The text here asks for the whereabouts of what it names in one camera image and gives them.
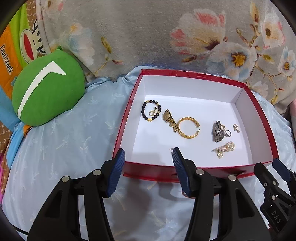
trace light blue bed sheet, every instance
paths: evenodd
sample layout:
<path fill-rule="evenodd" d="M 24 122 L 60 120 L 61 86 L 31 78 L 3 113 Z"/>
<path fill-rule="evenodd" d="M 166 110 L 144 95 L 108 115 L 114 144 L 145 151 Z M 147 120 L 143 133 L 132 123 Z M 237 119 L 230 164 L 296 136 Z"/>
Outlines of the light blue bed sheet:
<path fill-rule="evenodd" d="M 108 78 L 97 79 L 71 111 L 28 133 L 16 154 L 3 198 L 3 211 L 13 225 L 28 232 L 61 177 L 84 177 L 111 159 L 126 103 L 142 68 L 151 67 L 137 67 L 115 83 Z M 294 138 L 288 121 L 268 101 L 255 96 L 273 130 L 280 159 L 296 170 Z M 272 173 L 279 186 L 287 190 L 274 170 Z M 264 188 L 254 176 L 240 181 L 259 208 Z M 88 239 L 83 198 L 79 201 L 81 233 Z M 121 177 L 116 192 L 104 203 L 115 240 L 181 241 L 194 200 L 181 194 L 179 183 Z M 215 197 L 211 239 L 216 237 L 217 229 Z"/>

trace white stripe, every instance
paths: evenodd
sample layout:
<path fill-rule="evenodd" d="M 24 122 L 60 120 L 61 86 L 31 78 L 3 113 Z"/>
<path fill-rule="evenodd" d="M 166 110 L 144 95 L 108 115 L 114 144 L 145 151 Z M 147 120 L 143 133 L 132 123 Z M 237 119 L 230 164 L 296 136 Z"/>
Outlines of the white stripe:
<path fill-rule="evenodd" d="M 20 115 L 22 113 L 22 110 L 27 103 L 29 97 L 33 93 L 33 91 L 37 88 L 37 86 L 41 83 L 41 81 L 49 74 L 49 73 L 56 73 L 56 74 L 62 74 L 66 75 L 66 72 L 62 70 L 62 68 L 55 63 L 54 61 L 51 61 L 48 65 L 46 65 L 35 77 L 33 82 L 30 84 L 29 88 L 27 89 L 24 97 L 22 98 L 22 102 L 20 104 L 20 107 L 17 111 L 17 117 L 20 119 Z"/>

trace green pillow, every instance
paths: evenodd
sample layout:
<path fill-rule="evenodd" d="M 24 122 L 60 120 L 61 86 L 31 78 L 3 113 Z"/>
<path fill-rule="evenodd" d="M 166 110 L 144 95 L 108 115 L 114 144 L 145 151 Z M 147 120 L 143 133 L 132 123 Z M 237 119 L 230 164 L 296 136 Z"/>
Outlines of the green pillow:
<path fill-rule="evenodd" d="M 40 126 L 72 109 L 85 91 L 85 77 L 78 62 L 57 49 L 29 63 L 17 77 L 12 105 L 19 119 Z"/>

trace silver bolt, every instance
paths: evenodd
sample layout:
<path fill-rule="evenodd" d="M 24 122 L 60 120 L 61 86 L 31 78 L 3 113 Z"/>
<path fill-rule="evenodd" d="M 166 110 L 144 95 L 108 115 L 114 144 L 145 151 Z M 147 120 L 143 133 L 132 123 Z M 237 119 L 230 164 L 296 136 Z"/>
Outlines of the silver bolt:
<path fill-rule="evenodd" d="M 237 178 L 234 175 L 229 175 L 228 179 L 234 182 Z"/>
<path fill-rule="evenodd" d="M 62 182 L 63 183 L 66 183 L 67 181 L 69 181 L 69 177 L 68 176 L 62 177 Z"/>
<path fill-rule="evenodd" d="M 204 175 L 205 171 L 203 169 L 197 169 L 196 174 L 198 175 Z"/>
<path fill-rule="evenodd" d="M 97 169 L 97 170 L 94 170 L 93 171 L 93 174 L 95 175 L 95 176 L 98 176 L 98 175 L 101 175 L 101 170 L 100 169 Z"/>

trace red box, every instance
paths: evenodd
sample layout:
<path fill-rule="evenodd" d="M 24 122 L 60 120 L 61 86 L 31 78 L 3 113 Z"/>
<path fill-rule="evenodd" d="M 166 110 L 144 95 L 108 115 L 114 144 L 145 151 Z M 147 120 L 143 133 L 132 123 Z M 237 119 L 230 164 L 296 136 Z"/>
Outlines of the red box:
<path fill-rule="evenodd" d="M 158 101 L 162 109 L 152 122 L 141 116 L 144 101 L 150 99 Z M 146 115 L 154 106 L 147 104 Z M 176 122 L 185 116 L 196 119 L 200 124 L 198 136 L 185 139 L 174 133 L 162 119 L 166 109 Z M 231 137 L 212 140 L 216 121 L 231 131 Z M 234 131 L 234 124 L 240 133 Z M 180 129 L 188 135 L 196 132 L 190 121 L 182 122 Z M 229 141 L 235 143 L 235 149 L 219 159 L 212 150 Z M 113 155 L 119 148 L 125 150 L 124 176 L 178 182 L 170 150 L 174 147 L 216 177 L 251 176 L 256 163 L 267 166 L 279 156 L 265 114 L 244 83 L 189 71 L 143 69 L 127 104 Z"/>

